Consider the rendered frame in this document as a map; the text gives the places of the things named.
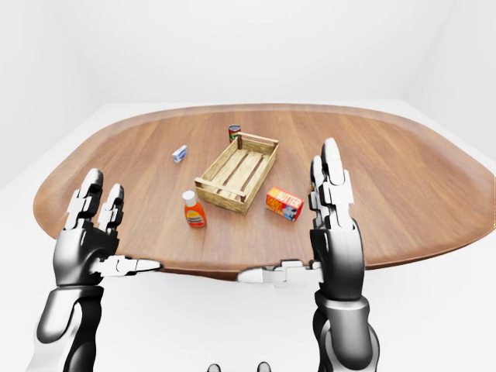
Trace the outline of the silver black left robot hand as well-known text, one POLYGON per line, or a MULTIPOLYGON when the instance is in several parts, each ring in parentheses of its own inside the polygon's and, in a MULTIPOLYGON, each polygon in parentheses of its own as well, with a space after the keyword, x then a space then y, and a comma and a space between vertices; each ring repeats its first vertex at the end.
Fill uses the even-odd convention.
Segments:
POLYGON ((131 276, 159 270, 156 260, 118 255, 117 228, 122 222, 124 189, 114 184, 101 203, 103 173, 92 168, 67 207, 67 221, 57 237, 53 269, 57 286, 96 285, 103 277, 131 276))

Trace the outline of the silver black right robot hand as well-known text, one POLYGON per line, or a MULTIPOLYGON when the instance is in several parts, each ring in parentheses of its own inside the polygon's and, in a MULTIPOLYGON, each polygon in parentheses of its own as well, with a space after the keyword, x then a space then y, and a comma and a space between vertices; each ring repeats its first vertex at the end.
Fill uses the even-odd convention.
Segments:
POLYGON ((276 288, 318 281, 327 298, 355 300, 363 286, 363 246, 358 225, 350 216, 354 203, 350 174, 343 168, 333 138, 325 140, 322 153, 312 160, 310 178, 308 204, 316 214, 310 230, 314 259, 307 265, 282 260, 276 266, 246 269, 237 281, 276 288))

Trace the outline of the wooden slat tray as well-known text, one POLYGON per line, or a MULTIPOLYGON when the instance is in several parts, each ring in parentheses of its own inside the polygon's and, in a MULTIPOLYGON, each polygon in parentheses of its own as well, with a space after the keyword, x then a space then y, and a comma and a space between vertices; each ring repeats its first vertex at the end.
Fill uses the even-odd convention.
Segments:
POLYGON ((195 178, 197 196, 245 215, 277 159, 279 141, 238 133, 214 163, 195 178))

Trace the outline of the red orange butter box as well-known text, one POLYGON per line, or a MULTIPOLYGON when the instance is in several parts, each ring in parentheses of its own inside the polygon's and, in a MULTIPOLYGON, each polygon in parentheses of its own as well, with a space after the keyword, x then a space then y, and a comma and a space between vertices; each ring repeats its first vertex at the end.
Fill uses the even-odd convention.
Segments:
POLYGON ((304 200, 302 198, 277 187, 272 187, 267 192, 265 201, 267 209, 290 221, 298 219, 303 204, 304 200))

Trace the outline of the orange bottle with white cap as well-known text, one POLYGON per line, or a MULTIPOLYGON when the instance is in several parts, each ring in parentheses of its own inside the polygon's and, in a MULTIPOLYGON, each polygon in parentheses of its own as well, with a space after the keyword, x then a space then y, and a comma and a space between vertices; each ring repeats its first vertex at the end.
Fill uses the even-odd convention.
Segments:
POLYGON ((202 205, 192 190, 182 194, 184 201, 184 215, 190 227, 199 228, 206 226, 206 215, 202 205))

